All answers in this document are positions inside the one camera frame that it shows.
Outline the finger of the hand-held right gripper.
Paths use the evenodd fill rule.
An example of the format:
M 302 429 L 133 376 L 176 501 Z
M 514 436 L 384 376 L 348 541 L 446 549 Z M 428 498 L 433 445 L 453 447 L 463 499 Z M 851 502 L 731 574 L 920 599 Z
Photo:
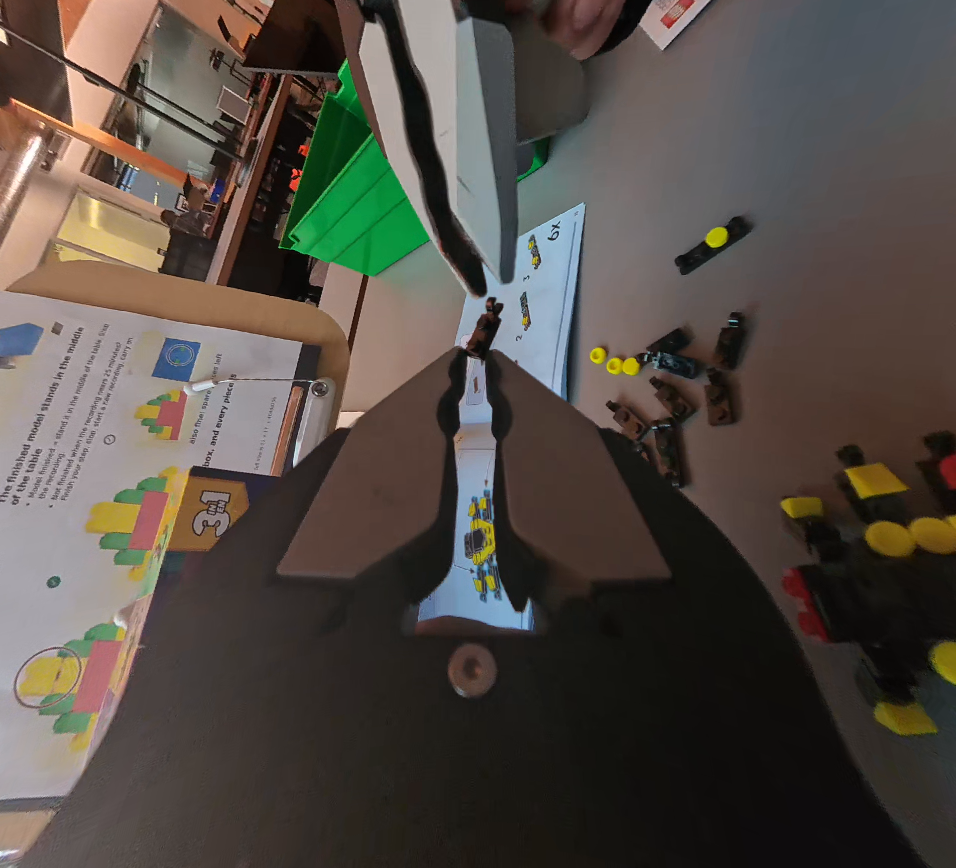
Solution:
M 508 27 L 464 0 L 394 0 L 404 70 L 403 150 L 393 169 L 423 226 L 467 288 L 514 277 L 517 139 Z
M 387 5 L 367 19 L 354 0 L 336 0 L 353 81 L 413 212 L 462 288 L 485 295 L 484 264 L 451 205 L 450 180 L 438 137 L 440 123 L 401 24 Z

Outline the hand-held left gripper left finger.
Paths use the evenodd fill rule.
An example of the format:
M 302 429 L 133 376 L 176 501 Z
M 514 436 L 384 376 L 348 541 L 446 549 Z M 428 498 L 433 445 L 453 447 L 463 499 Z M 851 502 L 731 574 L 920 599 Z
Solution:
M 394 567 L 408 601 L 429 596 L 453 558 L 454 438 L 465 351 L 453 347 L 341 436 L 279 575 L 337 582 Z

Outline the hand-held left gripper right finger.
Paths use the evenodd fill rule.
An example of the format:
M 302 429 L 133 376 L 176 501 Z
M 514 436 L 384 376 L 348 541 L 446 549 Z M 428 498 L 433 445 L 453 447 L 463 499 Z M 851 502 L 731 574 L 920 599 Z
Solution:
M 599 428 L 498 351 L 485 360 L 485 388 L 498 569 L 513 608 L 669 581 Z

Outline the black lego hinge plate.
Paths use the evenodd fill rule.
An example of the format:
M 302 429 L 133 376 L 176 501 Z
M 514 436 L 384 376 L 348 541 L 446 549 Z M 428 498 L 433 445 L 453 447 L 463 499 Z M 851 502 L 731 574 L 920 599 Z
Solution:
M 501 326 L 501 312 L 504 304 L 489 296 L 484 303 L 484 312 L 480 315 L 472 332 L 462 344 L 467 355 L 473 360 L 484 362 L 490 352 Z

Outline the black lego plate yellow stud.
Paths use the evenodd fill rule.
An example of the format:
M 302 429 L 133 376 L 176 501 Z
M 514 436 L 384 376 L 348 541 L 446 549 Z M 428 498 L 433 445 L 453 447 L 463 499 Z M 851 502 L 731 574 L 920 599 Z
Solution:
M 723 225 L 709 230 L 698 244 L 678 255 L 674 264 L 681 276 L 687 276 L 715 256 L 726 251 L 738 241 L 747 237 L 754 229 L 753 220 L 744 215 L 728 219 Z

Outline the pile of black lego plates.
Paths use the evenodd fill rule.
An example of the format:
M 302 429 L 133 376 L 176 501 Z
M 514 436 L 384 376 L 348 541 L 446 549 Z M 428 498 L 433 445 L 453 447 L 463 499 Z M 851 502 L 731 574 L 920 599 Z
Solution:
M 677 490 L 689 481 L 684 426 L 700 410 L 677 383 L 683 381 L 690 384 L 701 379 L 704 382 L 703 410 L 707 424 L 713 428 L 734 425 L 738 418 L 735 393 L 727 376 L 736 370 L 743 356 L 747 344 L 747 324 L 745 312 L 732 312 L 719 331 L 709 361 L 701 361 L 687 354 L 691 334 L 685 327 L 672 329 L 648 344 L 643 352 L 631 356 L 643 364 L 640 373 L 650 373 L 648 384 L 653 390 L 655 401 L 663 409 L 661 417 L 646 420 L 628 403 L 615 400 L 606 402 L 618 431 L 628 439 L 639 456 L 655 464 L 663 479 Z

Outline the open lego instruction booklet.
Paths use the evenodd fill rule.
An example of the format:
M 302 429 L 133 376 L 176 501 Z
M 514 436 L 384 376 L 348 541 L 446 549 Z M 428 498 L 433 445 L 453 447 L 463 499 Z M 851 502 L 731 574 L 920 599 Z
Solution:
M 567 358 L 586 217 L 576 205 L 522 235 L 515 277 L 491 290 L 503 305 L 492 348 L 557 396 L 567 396 Z M 419 605 L 418 628 L 469 620 L 499 630 L 532 631 L 532 603 L 517 611 L 499 574 L 495 542 L 496 440 L 482 360 L 470 359 L 455 439 L 458 498 L 448 575 Z

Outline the yellow black lego spider model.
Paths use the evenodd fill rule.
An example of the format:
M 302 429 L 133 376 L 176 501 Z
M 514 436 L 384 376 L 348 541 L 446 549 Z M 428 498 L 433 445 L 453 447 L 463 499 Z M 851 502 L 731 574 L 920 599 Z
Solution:
M 938 732 L 919 700 L 920 684 L 929 674 L 955 681 L 954 433 L 930 433 L 923 443 L 917 468 L 941 515 L 916 515 L 907 484 L 854 444 L 836 452 L 835 482 L 857 532 L 846 535 L 819 497 L 780 503 L 810 557 L 781 578 L 801 632 L 853 645 L 861 655 L 855 682 L 875 722 L 910 738 Z

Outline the green plastic bin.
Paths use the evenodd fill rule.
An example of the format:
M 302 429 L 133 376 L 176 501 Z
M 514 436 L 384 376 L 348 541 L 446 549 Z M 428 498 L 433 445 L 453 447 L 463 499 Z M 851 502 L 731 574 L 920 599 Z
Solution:
M 366 120 L 347 62 L 338 78 L 293 174 L 279 246 L 376 276 L 431 240 Z

